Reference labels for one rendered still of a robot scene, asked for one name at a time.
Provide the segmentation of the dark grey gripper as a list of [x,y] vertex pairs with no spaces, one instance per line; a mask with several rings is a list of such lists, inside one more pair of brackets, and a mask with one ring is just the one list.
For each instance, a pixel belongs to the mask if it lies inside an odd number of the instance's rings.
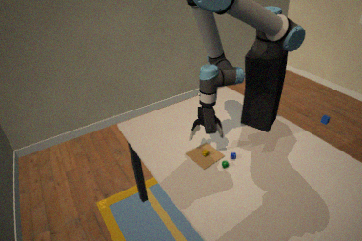
[[[195,133],[197,131],[200,130],[200,124],[202,126],[204,126],[204,120],[203,120],[203,113],[202,113],[202,109],[203,108],[208,108],[208,107],[213,107],[216,104],[216,101],[214,103],[211,104],[205,104],[202,103],[201,101],[199,101],[200,105],[204,105],[202,107],[198,107],[198,119],[196,119],[192,125],[192,129],[191,129],[191,134],[190,134],[190,140],[192,140],[193,136],[195,135]],[[214,111],[214,109],[213,109]],[[200,116],[199,116],[199,112],[200,112]],[[202,116],[201,116],[202,115]],[[215,111],[214,111],[214,117],[215,117],[215,122],[216,122],[216,127],[218,132],[220,133],[220,136],[223,138],[223,130],[222,130],[222,124],[219,120],[219,118],[216,117],[215,115]],[[205,126],[204,126],[205,127]]]

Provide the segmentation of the yellow die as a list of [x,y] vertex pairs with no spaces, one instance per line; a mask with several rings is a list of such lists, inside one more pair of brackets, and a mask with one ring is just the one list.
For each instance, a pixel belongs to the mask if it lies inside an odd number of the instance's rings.
[[208,155],[209,155],[209,151],[203,150],[203,151],[202,151],[202,155],[204,155],[205,157],[208,156]]

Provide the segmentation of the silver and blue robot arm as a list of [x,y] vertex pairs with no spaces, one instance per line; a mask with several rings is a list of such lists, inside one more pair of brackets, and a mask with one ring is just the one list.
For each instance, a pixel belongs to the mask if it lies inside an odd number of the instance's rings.
[[297,50],[305,39],[305,30],[283,15],[279,7],[264,8],[253,0],[187,0],[187,3],[192,7],[208,55],[209,64],[201,67],[199,75],[199,100],[205,104],[217,100],[218,87],[241,84],[245,78],[243,69],[233,67],[225,57],[214,12],[219,15],[226,12],[256,28],[252,52],[262,59],[277,58],[282,50]]

